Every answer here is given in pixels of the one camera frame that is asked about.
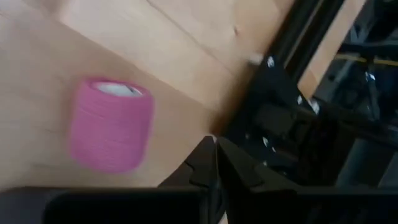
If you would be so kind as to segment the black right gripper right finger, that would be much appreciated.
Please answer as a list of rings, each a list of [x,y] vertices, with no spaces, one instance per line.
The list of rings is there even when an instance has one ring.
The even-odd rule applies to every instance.
[[[221,182],[227,190],[297,189],[298,184],[255,160],[225,138],[217,140],[216,163]]]

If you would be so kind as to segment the black table frame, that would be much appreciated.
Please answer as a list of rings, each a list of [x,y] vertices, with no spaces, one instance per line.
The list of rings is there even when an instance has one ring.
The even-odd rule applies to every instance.
[[[283,66],[298,82],[345,0],[294,0],[261,66]]]

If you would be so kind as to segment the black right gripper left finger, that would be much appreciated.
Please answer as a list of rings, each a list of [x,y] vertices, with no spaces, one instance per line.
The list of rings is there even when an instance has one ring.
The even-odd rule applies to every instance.
[[[218,190],[215,152],[215,140],[212,136],[205,136],[177,169],[163,180],[158,187]]]

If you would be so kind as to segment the pink bandage roll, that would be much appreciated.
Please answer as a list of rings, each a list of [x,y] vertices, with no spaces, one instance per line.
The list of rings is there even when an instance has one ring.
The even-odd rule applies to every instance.
[[[154,119],[151,92],[129,82],[87,78],[75,94],[69,151],[90,169],[126,172],[140,166]]]

